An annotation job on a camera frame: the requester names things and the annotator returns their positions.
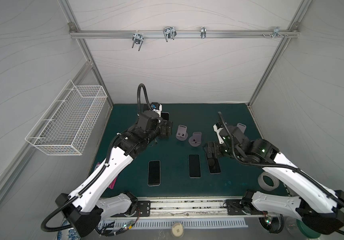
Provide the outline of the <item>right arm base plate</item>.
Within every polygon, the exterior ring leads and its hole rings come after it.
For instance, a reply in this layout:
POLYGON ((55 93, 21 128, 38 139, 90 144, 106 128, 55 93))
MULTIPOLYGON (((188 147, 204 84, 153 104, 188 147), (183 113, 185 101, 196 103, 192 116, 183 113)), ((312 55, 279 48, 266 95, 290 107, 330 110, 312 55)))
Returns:
POLYGON ((226 200, 226 209, 228 215, 235 216, 235 215, 264 215, 265 212, 259 211, 256 209, 252 202, 249 200, 244 199, 230 199, 226 200))

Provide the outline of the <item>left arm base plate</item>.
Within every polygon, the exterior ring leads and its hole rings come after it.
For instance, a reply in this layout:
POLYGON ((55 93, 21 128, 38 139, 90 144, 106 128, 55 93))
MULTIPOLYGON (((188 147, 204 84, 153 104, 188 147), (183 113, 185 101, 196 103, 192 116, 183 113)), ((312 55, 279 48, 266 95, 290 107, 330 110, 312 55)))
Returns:
POLYGON ((150 201, 137 201, 132 203, 129 209, 121 214, 113 215, 113 217, 149 217, 151 210, 151 202, 150 201))

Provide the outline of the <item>purple edged black phone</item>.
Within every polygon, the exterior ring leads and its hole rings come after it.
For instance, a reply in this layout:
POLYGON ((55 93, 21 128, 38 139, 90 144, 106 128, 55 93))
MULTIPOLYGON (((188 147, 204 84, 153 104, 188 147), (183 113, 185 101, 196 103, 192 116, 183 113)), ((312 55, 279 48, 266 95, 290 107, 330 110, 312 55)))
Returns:
POLYGON ((219 160, 217 158, 206 156, 206 161, 207 161, 207 165, 208 165, 208 169, 209 169, 210 174, 220 174, 221 173, 220 163, 219 163, 219 160))

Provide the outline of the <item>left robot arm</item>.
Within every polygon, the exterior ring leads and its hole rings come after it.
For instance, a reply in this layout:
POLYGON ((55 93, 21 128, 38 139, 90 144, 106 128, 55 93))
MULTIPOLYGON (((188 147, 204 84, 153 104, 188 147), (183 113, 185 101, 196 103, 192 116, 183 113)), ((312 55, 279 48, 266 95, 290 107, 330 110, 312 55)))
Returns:
POLYGON ((132 216, 136 212, 138 199, 130 192, 107 199, 101 199, 101 196, 120 172, 145 151, 153 140, 170 137, 171 127, 171 121, 163 119, 160 110, 140 113, 134 125, 113 139, 106 158, 98 168, 71 193, 57 197, 59 212, 69 224, 54 230, 58 232, 73 228, 80 237, 85 237, 104 218, 120 214, 132 216))

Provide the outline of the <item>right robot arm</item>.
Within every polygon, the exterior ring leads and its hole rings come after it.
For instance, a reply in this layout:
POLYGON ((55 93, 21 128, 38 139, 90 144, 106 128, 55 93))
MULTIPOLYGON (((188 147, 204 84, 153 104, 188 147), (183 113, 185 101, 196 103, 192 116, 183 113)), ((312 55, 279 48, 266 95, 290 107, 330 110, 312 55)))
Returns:
POLYGON ((297 196, 283 197, 255 190, 247 190, 241 200, 227 202, 229 208, 246 215, 273 212, 303 222, 310 229, 330 235, 344 226, 342 206, 329 198, 328 194, 344 203, 344 192, 326 188, 323 193, 313 179, 300 174, 297 167, 280 153, 279 149, 264 139, 250 141, 236 126, 213 126, 218 141, 205 145, 206 158, 216 162, 230 157, 244 165, 260 164, 264 173, 270 174, 291 188, 297 196))

